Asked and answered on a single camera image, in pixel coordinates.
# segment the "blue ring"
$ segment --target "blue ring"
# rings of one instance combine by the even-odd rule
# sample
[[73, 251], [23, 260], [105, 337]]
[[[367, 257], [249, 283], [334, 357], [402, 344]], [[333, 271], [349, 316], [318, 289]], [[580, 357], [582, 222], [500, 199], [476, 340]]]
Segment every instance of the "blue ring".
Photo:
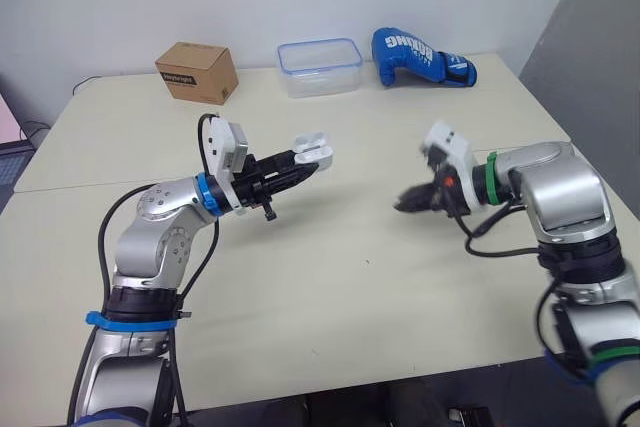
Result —
[[96, 325], [102, 330], [110, 330], [111, 332], [157, 332], [173, 329], [178, 325], [178, 321], [175, 319], [159, 322], [114, 322], [105, 319], [100, 312], [95, 310], [89, 312], [85, 320], [89, 325]]
[[222, 217], [220, 207], [218, 207], [218, 203], [216, 202], [215, 197], [209, 190], [209, 184], [207, 183], [207, 178], [205, 177], [204, 172], [200, 172], [198, 175], [196, 175], [196, 181], [198, 182], [200, 193], [202, 194], [202, 198], [204, 199], [204, 208], [216, 217]]

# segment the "gray wall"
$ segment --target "gray wall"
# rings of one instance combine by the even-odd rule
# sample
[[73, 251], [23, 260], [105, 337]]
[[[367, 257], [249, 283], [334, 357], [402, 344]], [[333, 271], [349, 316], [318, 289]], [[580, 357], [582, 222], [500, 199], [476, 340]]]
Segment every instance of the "gray wall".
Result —
[[640, 0], [560, 0], [521, 80], [640, 218]]

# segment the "white wall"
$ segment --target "white wall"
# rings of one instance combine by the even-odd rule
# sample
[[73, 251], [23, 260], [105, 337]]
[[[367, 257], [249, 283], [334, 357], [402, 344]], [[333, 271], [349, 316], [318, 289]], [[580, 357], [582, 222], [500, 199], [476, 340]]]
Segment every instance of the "white wall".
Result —
[[277, 44], [346, 36], [370, 56], [396, 26], [436, 49], [498, 51], [519, 73], [558, 0], [0, 0], [0, 89], [21, 118], [53, 122], [89, 75], [154, 70], [177, 40], [265, 66]]

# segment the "blue lid trim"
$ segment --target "blue lid trim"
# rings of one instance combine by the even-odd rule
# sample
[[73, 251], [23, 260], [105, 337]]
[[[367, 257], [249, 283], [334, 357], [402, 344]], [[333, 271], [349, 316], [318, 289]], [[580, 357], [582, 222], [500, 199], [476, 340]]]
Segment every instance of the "blue lid trim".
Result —
[[204, 172], [200, 172], [196, 175], [196, 181], [198, 182], [198, 188], [200, 189], [200, 193], [204, 199], [204, 208], [216, 217], [222, 217], [220, 207], [218, 207], [215, 197], [209, 190], [209, 184], [207, 183], [207, 178], [205, 177]]
[[111, 332], [157, 332], [173, 329], [178, 324], [175, 319], [159, 322], [114, 322], [105, 319], [100, 312], [95, 310], [89, 312], [85, 320], [89, 325], [96, 325], [102, 330], [110, 330]]
[[[284, 64], [282, 63], [282, 55], [280, 50], [284, 49], [284, 48], [288, 48], [288, 47], [293, 47], [293, 46], [298, 46], [298, 45], [309, 45], [309, 44], [324, 44], [327, 42], [335, 42], [337, 40], [344, 40], [346, 42], [349, 42], [352, 46], [353, 49], [356, 51], [356, 54], [358, 54], [358, 61], [357, 62], [353, 62], [351, 64], [336, 64], [336, 65], [331, 65], [331, 66], [327, 66], [327, 67], [316, 67], [316, 68], [312, 68], [312, 69], [285, 69]], [[347, 37], [339, 37], [337, 39], [323, 39], [323, 40], [311, 40], [309, 42], [294, 42], [291, 44], [281, 44], [278, 46], [278, 62], [280, 63], [280, 68], [282, 69], [282, 71], [287, 74], [287, 75], [296, 75], [296, 74], [309, 74], [311, 72], [326, 72], [328, 70], [333, 70], [333, 69], [342, 69], [342, 68], [346, 68], [346, 67], [360, 67], [362, 66], [362, 55], [360, 54], [360, 51], [358, 50], [358, 46], [355, 44], [355, 42]]]

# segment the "blue strap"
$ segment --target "blue strap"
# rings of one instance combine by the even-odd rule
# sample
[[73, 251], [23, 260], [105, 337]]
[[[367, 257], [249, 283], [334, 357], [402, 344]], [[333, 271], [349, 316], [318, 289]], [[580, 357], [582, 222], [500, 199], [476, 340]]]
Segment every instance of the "blue strap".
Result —
[[127, 417], [126, 415], [122, 415], [119, 412], [103, 412], [101, 414], [88, 415], [86, 417], [82, 417], [76, 420], [73, 423], [72, 427], [80, 427], [82, 425], [91, 425], [93, 423], [101, 422], [103, 420], [122, 420], [122, 421], [130, 422], [129, 425], [134, 425], [134, 426], [139, 425], [140, 427], [144, 427], [143, 423], [138, 422], [137, 420], [132, 419], [131, 417]]
[[218, 207], [218, 203], [209, 190], [209, 184], [207, 183], [207, 178], [205, 177], [204, 172], [200, 172], [196, 175], [196, 181], [198, 182], [198, 188], [200, 189], [200, 193], [204, 199], [204, 208], [216, 217], [222, 217], [222, 212]]
[[620, 364], [622, 362], [626, 362], [628, 360], [637, 360], [637, 357], [621, 357], [619, 359], [607, 360], [605, 362], [601, 362], [595, 365], [594, 367], [589, 369], [589, 372], [588, 372], [589, 382], [591, 382], [592, 384], [595, 384], [596, 380], [598, 380], [598, 377], [600, 377], [600, 375], [605, 373], [614, 365]]
[[178, 325], [178, 321], [161, 320], [159, 322], [114, 322], [105, 319], [100, 312], [92, 310], [85, 318], [87, 324], [97, 325], [102, 330], [110, 330], [112, 332], [156, 332], [161, 330], [173, 329]]

